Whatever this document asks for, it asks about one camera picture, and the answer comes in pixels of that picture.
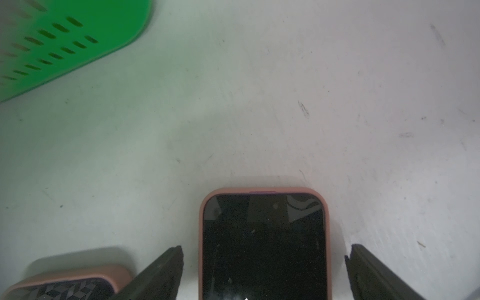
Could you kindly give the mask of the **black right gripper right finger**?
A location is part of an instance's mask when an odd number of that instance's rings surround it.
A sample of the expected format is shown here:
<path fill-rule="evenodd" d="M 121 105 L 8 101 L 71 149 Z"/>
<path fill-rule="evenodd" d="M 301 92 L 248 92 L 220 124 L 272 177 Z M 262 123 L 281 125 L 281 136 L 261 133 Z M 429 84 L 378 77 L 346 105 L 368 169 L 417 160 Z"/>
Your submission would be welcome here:
<path fill-rule="evenodd" d="M 363 245 L 353 244 L 344 259 L 355 300 L 424 300 Z"/>

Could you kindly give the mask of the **pink case phone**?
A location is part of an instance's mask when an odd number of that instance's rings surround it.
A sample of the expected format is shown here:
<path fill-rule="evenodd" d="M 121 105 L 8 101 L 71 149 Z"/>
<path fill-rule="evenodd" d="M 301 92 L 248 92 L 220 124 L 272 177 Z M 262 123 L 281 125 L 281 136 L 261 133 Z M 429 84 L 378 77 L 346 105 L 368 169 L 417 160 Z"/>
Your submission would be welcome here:
<path fill-rule="evenodd" d="M 307 187 L 222 188 L 199 210 L 199 298 L 329 300 L 330 214 Z"/>
<path fill-rule="evenodd" d="M 29 277 L 9 287 L 2 300 L 107 300 L 133 280 L 124 266 L 56 271 Z"/>

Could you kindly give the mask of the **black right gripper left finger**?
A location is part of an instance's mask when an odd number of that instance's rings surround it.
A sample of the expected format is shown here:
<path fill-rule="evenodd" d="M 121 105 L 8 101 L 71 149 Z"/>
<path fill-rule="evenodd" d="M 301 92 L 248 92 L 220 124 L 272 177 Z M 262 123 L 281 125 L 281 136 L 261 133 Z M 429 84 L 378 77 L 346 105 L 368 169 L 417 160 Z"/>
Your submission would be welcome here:
<path fill-rule="evenodd" d="M 183 275 L 183 267 L 182 247 L 170 247 L 110 299 L 175 300 Z"/>

